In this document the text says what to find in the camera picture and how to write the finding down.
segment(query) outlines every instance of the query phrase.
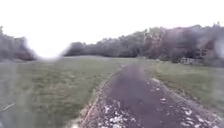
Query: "treeline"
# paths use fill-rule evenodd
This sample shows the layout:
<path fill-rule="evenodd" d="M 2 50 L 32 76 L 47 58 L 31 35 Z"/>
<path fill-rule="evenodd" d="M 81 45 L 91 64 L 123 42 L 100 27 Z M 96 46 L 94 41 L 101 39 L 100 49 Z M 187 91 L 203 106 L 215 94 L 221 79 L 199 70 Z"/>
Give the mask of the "treeline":
<path fill-rule="evenodd" d="M 219 23 L 212 27 L 155 27 L 118 38 L 105 38 L 96 44 L 75 42 L 64 56 L 143 56 L 174 63 L 180 62 L 181 58 L 192 58 L 203 60 L 204 65 L 222 66 L 223 37 L 224 28 Z"/>
<path fill-rule="evenodd" d="M 4 60 L 34 60 L 33 53 L 26 47 L 25 38 L 5 35 L 0 27 L 0 62 Z"/>

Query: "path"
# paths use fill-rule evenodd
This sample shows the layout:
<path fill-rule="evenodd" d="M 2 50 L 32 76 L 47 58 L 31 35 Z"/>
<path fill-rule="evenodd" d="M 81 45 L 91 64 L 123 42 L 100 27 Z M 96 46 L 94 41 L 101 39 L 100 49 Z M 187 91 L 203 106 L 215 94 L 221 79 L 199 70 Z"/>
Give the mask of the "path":
<path fill-rule="evenodd" d="M 140 66 L 125 67 L 108 84 L 83 127 L 218 128 L 204 113 L 167 93 Z"/>

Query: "lawn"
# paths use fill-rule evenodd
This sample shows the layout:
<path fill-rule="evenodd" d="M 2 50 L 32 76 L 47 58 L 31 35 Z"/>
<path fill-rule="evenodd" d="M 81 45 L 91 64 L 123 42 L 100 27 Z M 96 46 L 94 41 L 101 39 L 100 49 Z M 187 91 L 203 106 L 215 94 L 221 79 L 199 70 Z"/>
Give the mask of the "lawn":
<path fill-rule="evenodd" d="M 61 128 L 80 116 L 93 91 L 134 59 L 71 57 L 0 64 L 0 120 L 10 128 Z"/>
<path fill-rule="evenodd" d="M 154 77 L 182 96 L 224 116 L 224 69 L 148 60 Z"/>

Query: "grass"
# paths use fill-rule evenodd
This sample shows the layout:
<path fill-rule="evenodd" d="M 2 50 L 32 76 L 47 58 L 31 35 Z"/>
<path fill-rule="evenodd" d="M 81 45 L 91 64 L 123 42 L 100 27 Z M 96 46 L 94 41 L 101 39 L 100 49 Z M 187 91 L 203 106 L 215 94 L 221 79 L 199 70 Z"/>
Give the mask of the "grass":
<path fill-rule="evenodd" d="M 134 59 L 63 58 L 0 65 L 0 107 L 8 127 L 61 128 L 75 119 L 108 76 Z"/>
<path fill-rule="evenodd" d="M 16 128 L 61 128 L 80 116 L 94 90 L 112 73 L 137 61 L 177 93 L 224 115 L 222 68 L 84 56 L 55 62 L 0 63 L 0 108 L 15 103 L 0 111 L 0 121 Z"/>
<path fill-rule="evenodd" d="M 224 69 L 149 60 L 153 75 L 166 86 L 224 116 Z"/>

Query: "sky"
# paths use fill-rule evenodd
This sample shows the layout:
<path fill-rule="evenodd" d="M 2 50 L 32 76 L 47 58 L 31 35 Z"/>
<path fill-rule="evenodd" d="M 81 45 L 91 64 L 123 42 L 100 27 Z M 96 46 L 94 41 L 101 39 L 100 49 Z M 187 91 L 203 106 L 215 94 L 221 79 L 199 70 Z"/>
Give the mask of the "sky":
<path fill-rule="evenodd" d="M 51 58 L 76 41 L 96 43 L 154 26 L 222 25 L 222 5 L 222 0 L 0 0 L 0 26 Z"/>

